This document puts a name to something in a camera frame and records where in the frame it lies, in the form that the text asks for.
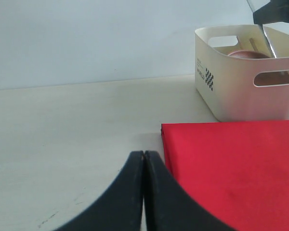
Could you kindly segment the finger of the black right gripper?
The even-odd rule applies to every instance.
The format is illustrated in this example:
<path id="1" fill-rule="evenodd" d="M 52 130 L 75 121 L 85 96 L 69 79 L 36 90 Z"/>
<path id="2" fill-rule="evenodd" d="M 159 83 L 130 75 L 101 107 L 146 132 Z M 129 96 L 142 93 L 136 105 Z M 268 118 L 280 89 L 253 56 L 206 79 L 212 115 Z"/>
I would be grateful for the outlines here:
<path id="1" fill-rule="evenodd" d="M 186 193 L 156 151 L 144 153 L 143 195 L 148 231 L 233 230 Z"/>

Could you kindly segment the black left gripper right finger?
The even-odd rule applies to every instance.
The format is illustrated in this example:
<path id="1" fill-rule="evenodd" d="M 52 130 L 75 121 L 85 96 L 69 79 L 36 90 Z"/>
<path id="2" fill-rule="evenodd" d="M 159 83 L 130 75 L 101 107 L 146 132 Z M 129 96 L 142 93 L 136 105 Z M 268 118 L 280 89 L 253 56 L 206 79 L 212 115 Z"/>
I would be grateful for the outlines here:
<path id="1" fill-rule="evenodd" d="M 289 23 L 289 0 L 271 0 L 253 12 L 256 25 Z"/>

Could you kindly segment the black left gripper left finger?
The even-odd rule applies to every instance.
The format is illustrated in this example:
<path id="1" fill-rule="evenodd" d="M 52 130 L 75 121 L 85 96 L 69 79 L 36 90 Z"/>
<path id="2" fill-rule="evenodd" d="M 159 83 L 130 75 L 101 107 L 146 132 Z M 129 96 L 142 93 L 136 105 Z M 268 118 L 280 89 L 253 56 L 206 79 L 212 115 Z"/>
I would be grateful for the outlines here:
<path id="1" fill-rule="evenodd" d="M 139 231 L 143 211 L 144 152 L 132 151 L 108 188 L 57 231 Z"/>

